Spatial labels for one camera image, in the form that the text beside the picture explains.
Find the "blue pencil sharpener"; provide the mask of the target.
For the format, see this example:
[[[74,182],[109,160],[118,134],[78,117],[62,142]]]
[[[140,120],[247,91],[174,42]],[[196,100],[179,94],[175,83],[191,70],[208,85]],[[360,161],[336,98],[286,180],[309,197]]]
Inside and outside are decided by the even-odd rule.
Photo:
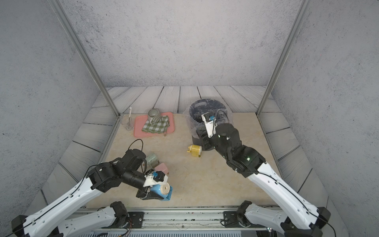
[[[165,184],[157,184],[150,188],[150,191],[163,197],[163,201],[169,201],[171,199],[173,188],[169,185],[169,183]]]

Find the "pink pencil sharpener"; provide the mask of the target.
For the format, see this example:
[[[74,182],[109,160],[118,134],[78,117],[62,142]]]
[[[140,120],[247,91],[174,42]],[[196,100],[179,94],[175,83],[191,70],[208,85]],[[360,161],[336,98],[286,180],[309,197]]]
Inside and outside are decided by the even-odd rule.
[[[156,171],[162,171],[165,175],[169,174],[169,169],[165,163],[160,163],[154,168]]]

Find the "green white pencil sharpener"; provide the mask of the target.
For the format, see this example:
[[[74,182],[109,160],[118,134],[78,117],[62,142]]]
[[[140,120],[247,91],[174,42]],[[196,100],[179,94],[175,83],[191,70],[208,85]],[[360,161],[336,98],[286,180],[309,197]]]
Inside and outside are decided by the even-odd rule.
[[[157,157],[155,153],[151,153],[150,155],[148,155],[146,157],[146,161],[147,161],[148,169],[155,168],[156,166],[160,164],[159,158]]]

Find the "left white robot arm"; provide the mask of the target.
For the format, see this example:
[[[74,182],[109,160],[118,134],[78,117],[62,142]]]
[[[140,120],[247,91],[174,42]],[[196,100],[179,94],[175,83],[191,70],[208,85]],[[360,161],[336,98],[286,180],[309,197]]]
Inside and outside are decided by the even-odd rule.
[[[70,216],[121,183],[136,188],[141,200],[170,200],[172,187],[163,171],[139,172],[139,167],[147,166],[146,158],[142,149],[129,148],[121,158],[90,166],[83,179],[56,201],[32,215],[15,217],[12,233],[17,237],[68,237],[98,228],[131,228],[132,219],[120,201],[87,216]]]

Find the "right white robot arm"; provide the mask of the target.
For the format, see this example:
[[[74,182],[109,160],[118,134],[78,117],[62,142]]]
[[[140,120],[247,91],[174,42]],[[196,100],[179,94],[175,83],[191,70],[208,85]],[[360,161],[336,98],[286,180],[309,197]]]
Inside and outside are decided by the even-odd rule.
[[[281,208],[273,210],[244,201],[236,211],[240,226],[260,225],[286,237],[323,236],[322,228],[331,217],[327,208],[316,207],[296,193],[258,151],[242,144],[232,124],[218,123],[218,113],[210,111],[201,118],[205,130],[196,133],[202,146],[216,150],[230,168],[260,187]]]

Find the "pink plastic tray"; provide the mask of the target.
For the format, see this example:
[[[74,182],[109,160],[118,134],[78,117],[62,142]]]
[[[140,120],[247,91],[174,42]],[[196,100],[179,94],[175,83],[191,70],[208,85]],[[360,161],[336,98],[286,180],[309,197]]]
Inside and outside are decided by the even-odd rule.
[[[170,125],[167,129],[167,134],[173,133],[175,131],[175,122],[174,122],[173,113],[165,112],[165,113],[162,113],[162,115],[168,116],[169,118]],[[147,120],[148,120],[148,115],[140,115],[134,119],[134,137],[144,138],[144,137],[158,135],[157,133],[147,133],[147,132],[142,131],[142,128],[145,125]]]

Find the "green checkered cloth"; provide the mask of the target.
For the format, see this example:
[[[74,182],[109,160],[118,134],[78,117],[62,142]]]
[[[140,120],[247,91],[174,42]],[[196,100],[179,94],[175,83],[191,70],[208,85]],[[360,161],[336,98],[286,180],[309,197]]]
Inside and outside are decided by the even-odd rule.
[[[163,116],[160,121],[155,123],[151,123],[149,120],[147,120],[142,128],[142,131],[152,134],[163,134],[167,133],[169,127],[169,117]]]

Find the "ribbed grey cup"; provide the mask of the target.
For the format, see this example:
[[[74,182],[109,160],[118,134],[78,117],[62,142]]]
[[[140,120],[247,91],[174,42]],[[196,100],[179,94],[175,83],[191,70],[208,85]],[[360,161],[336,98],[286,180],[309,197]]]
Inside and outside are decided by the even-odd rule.
[[[161,113],[158,109],[152,108],[148,111],[148,119],[150,124],[155,124],[162,120]]]

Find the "clear glass with stick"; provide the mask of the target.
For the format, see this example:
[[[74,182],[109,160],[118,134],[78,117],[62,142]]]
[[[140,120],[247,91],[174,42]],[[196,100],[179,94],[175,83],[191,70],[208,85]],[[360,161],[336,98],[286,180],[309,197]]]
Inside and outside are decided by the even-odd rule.
[[[134,129],[132,122],[132,107],[129,107],[128,113],[123,117],[121,124],[127,131],[132,131]]]

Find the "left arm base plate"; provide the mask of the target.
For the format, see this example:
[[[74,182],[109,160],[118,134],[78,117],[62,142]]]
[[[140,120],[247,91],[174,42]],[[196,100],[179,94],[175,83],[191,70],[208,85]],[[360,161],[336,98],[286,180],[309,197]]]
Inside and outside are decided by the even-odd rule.
[[[143,211],[132,211],[128,212],[125,217],[121,218],[121,225],[119,228],[122,229],[141,229],[144,221],[145,212]]]

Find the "aluminium mounting rail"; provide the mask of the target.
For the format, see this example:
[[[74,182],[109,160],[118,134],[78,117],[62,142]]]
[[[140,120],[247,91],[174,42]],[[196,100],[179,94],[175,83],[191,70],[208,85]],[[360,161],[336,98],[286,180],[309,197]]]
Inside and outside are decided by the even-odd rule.
[[[295,215],[291,216],[283,210],[273,210],[250,202],[244,202],[236,211],[242,213],[243,223],[246,228],[267,227],[290,237],[312,232],[317,222],[317,216],[305,208],[295,211]],[[52,231],[52,235],[75,237],[100,228],[116,229],[121,225],[121,218],[127,214],[128,212],[124,207],[114,208],[108,206],[98,212],[64,220]],[[214,211],[205,213],[145,212],[142,228],[150,225],[167,226],[169,224],[214,221],[216,220],[215,214]]]

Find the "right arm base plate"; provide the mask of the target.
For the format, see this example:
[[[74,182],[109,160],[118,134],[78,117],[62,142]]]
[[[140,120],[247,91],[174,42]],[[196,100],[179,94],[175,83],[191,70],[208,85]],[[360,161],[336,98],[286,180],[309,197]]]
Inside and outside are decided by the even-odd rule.
[[[223,219],[220,224],[225,228],[242,228],[245,227],[243,223],[243,215],[238,211],[224,211]]]

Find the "right metal frame post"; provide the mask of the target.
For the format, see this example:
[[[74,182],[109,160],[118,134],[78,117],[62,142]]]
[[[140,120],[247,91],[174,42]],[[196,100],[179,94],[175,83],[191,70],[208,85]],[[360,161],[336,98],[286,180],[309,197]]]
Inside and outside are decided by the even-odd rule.
[[[296,40],[296,37],[300,31],[300,28],[301,28],[301,25],[304,21],[304,18],[306,17],[307,11],[309,10],[310,4],[311,4],[311,0],[303,0],[301,2],[300,9],[297,13],[295,21],[291,27],[291,30],[290,30],[289,35],[287,37],[287,40],[285,42],[285,45],[281,51],[279,59],[278,59],[276,66],[273,70],[273,73],[272,73],[272,75],[268,81],[268,84],[266,86],[266,89],[265,89],[265,92],[264,92],[263,97],[261,99],[261,102],[258,106],[258,110],[256,112],[257,117],[259,117],[261,115],[261,113],[263,112],[263,110],[266,106],[266,103],[269,99],[269,96],[274,89],[274,86],[275,86],[275,84],[279,78],[280,72],[281,72],[281,70],[282,70],[282,68],[286,62],[286,59],[287,59],[287,57],[291,51],[291,47]]]

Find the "metal frame post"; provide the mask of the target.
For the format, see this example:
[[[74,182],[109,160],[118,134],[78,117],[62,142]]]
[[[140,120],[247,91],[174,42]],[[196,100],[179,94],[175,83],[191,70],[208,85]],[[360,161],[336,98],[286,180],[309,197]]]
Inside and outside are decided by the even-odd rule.
[[[263,97],[261,99],[261,102],[258,106],[258,110],[256,112],[257,117],[259,117],[261,115],[261,113],[263,112],[263,110],[266,106],[266,103],[269,99],[269,96],[274,89],[274,86],[275,86],[275,84],[279,78],[280,72],[281,72],[281,70],[282,70],[282,68],[286,62],[286,59],[287,59],[287,57],[291,51],[291,47],[296,40],[296,37],[300,31],[300,28],[301,28],[301,25],[304,21],[304,18],[306,17],[307,11],[309,10],[310,4],[311,4],[311,0],[303,0],[301,2],[300,9],[297,13],[295,21],[291,27],[291,30],[290,30],[289,35],[287,37],[287,40],[285,42],[285,45],[281,51],[279,59],[278,59],[276,66],[273,70],[273,73],[272,73],[272,75],[268,81],[268,84],[266,86],[266,89],[265,89],[265,92],[264,92]]]
[[[98,86],[101,94],[103,95],[105,101],[109,104],[111,110],[115,114],[117,118],[120,117],[120,112],[115,106],[113,99],[109,95],[106,87],[104,86],[104,83],[102,82],[97,70],[95,69],[91,59],[89,58],[82,42],[80,41],[77,33],[75,32],[68,16],[66,15],[60,1],[58,0],[49,0],[48,1],[49,5],[51,6],[52,10],[56,14],[59,22],[61,23],[63,29],[65,30],[66,34],[70,38],[71,42],[73,43],[76,51],[78,52],[81,60],[83,61],[84,65],[88,69],[92,79]]]

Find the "left metal frame post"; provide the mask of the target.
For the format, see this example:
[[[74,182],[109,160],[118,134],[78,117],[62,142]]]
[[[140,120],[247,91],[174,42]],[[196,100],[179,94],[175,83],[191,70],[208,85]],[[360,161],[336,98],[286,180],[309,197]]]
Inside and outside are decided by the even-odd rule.
[[[81,60],[83,61],[84,65],[88,69],[92,79],[98,86],[101,94],[103,95],[105,101],[109,104],[111,110],[115,114],[117,118],[120,117],[120,112],[115,106],[113,99],[109,95],[106,87],[104,86],[104,83],[102,82],[97,70],[95,69],[91,59],[89,58],[82,42],[80,41],[77,33],[75,32],[68,16],[66,15],[60,1],[58,0],[49,0],[48,1],[49,5],[51,6],[52,10],[56,14],[59,22],[61,23],[63,29],[65,30],[66,34],[70,38],[71,42],[73,43],[76,51],[78,52]]]

